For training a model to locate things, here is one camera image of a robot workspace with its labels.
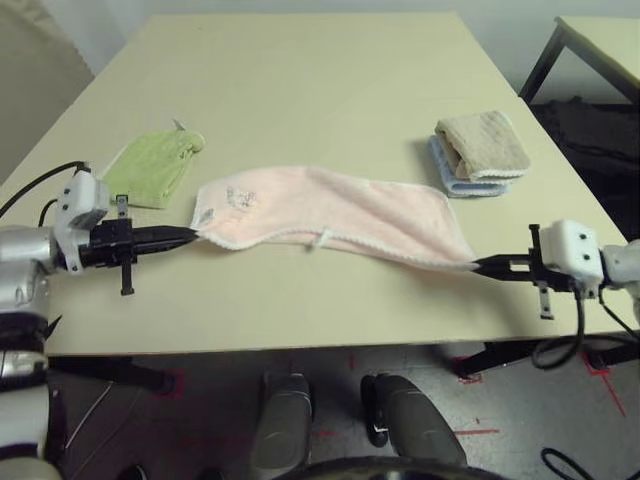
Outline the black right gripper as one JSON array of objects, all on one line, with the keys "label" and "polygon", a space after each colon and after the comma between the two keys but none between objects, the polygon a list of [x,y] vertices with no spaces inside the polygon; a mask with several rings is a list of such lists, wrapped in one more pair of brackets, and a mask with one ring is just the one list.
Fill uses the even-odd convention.
[{"label": "black right gripper", "polygon": [[[530,224],[528,254],[497,254],[476,260],[478,275],[495,280],[531,280],[538,288],[543,319],[553,319],[549,291],[578,293],[591,299],[600,286],[597,235],[583,224]],[[513,266],[529,270],[515,271]]]}]

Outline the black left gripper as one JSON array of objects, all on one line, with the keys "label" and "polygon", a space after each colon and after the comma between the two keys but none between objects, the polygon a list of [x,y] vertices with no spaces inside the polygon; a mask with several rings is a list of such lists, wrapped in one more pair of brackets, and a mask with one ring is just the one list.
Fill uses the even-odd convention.
[{"label": "black left gripper", "polygon": [[80,247],[80,261],[83,267],[119,268],[121,295],[129,296],[135,293],[135,252],[170,251],[194,242],[197,234],[190,228],[168,225],[133,228],[127,195],[116,196],[116,207],[114,220],[102,221],[90,231],[89,243]]}]

